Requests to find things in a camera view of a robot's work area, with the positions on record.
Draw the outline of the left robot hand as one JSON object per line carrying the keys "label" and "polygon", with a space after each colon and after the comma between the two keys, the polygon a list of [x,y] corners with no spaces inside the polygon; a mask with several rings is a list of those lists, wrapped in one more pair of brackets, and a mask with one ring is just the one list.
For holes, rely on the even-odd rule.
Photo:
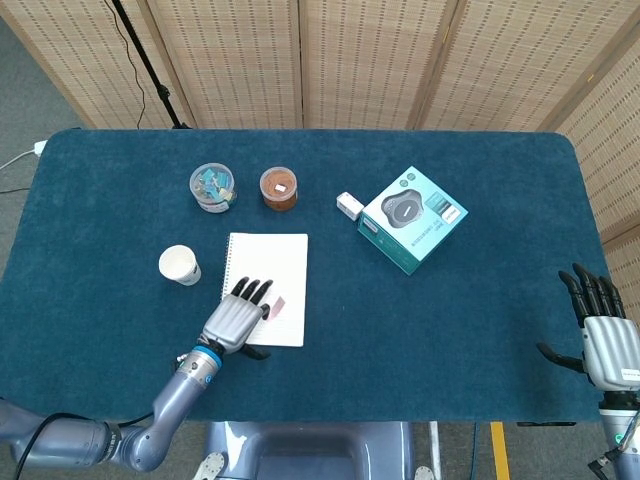
{"label": "left robot hand", "polygon": [[241,278],[205,322],[198,343],[219,358],[240,352],[253,360],[267,359],[269,352],[257,350],[247,341],[259,321],[270,314],[270,305],[260,302],[272,284],[272,280]]}

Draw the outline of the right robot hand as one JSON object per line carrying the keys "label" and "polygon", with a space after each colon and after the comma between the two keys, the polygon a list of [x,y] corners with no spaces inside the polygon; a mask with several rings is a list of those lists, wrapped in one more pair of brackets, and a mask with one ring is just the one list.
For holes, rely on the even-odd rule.
{"label": "right robot hand", "polygon": [[602,392],[639,391],[639,327],[626,316],[618,288],[578,263],[559,271],[566,286],[583,342],[579,358],[561,355],[539,342],[551,363],[587,376]]}

